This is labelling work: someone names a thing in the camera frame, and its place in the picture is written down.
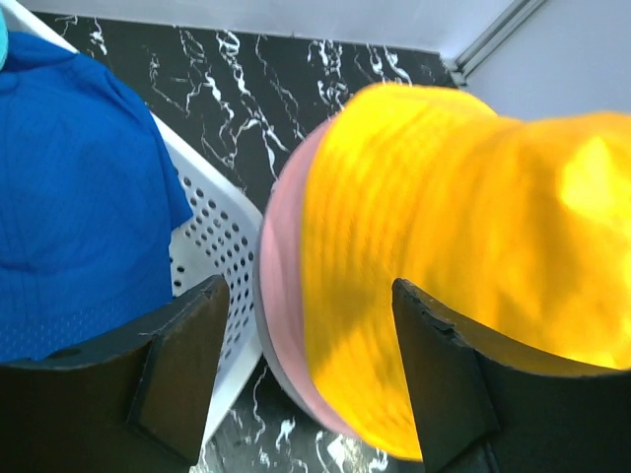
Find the pink bucket hat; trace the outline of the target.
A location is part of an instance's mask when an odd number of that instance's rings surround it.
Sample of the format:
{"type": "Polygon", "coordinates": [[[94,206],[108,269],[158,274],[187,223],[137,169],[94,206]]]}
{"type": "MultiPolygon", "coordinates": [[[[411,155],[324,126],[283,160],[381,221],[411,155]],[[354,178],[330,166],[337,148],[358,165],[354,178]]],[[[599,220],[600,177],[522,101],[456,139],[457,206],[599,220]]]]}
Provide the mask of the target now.
{"type": "Polygon", "coordinates": [[[275,182],[263,214],[255,270],[263,310],[280,365],[315,421],[354,439],[355,432],[321,398],[307,367],[301,284],[300,236],[311,163],[330,122],[320,124],[296,148],[275,182]]]}

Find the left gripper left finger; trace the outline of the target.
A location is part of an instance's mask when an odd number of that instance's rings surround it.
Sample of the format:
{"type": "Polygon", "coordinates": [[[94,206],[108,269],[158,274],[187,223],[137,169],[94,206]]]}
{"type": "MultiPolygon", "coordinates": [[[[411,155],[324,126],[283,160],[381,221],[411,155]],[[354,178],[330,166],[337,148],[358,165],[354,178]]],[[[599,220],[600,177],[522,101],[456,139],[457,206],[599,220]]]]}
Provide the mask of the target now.
{"type": "Polygon", "coordinates": [[[40,361],[1,367],[5,472],[186,472],[199,459],[229,311],[214,275],[40,361]]]}

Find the grey bucket hat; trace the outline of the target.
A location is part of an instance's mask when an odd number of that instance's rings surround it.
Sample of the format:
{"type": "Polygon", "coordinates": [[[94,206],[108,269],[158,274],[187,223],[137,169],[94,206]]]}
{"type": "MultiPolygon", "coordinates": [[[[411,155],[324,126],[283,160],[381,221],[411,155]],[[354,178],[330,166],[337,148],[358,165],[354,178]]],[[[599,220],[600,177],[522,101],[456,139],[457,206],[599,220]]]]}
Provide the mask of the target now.
{"type": "Polygon", "coordinates": [[[252,276],[252,292],[254,302],[254,314],[256,317],[256,327],[258,337],[260,340],[262,354],[267,364],[271,368],[276,380],[283,389],[283,391],[290,397],[290,399],[312,420],[315,419],[313,413],[307,407],[297,390],[291,384],[287,375],[285,375],[282,369],[278,357],[272,345],[271,337],[269,334],[266,317],[263,310],[262,296],[260,290],[260,282],[257,276],[257,272],[254,272],[252,276]]]}

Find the orange bucket hat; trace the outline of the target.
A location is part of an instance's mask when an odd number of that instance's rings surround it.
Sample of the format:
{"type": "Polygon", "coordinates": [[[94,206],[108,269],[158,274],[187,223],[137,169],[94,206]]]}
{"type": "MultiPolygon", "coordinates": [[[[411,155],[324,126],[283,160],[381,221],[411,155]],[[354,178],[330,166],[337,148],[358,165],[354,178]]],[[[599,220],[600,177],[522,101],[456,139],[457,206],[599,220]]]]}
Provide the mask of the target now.
{"type": "Polygon", "coordinates": [[[628,115],[521,121],[460,90],[376,84],[319,140],[304,196],[309,372],[365,442],[422,456],[398,278],[533,348],[629,367],[628,115]]]}

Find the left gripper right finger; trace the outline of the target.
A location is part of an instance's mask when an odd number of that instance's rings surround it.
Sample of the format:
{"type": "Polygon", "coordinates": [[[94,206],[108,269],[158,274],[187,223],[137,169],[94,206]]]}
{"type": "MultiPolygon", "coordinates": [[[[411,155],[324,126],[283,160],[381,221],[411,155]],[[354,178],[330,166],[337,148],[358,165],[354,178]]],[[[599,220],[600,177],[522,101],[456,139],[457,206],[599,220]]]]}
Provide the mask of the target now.
{"type": "Polygon", "coordinates": [[[517,342],[406,280],[392,311],[427,471],[629,470],[629,372],[517,342]]]}

